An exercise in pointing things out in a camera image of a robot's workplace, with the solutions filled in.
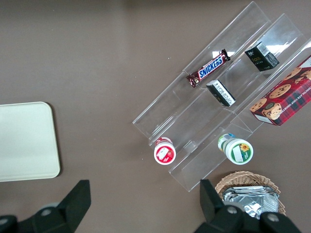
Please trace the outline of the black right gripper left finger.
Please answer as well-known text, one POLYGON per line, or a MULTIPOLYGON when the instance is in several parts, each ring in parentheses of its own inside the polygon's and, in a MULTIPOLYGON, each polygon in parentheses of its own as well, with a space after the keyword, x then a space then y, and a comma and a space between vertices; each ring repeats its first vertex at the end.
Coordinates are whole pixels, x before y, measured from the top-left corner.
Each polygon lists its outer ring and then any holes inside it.
POLYGON ((73 233, 91 205, 90 182, 80 180, 55 207, 48 206, 18 224, 19 233, 73 233))

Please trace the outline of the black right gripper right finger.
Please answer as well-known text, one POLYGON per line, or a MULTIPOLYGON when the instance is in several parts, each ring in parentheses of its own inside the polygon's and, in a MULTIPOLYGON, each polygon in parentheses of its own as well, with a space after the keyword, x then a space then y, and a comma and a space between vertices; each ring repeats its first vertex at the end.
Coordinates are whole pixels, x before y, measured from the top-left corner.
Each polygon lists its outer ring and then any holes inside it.
POLYGON ((200 205, 205 217, 196 233, 260 233, 259 220, 239 207, 225 205, 210 180, 200 181, 200 205))

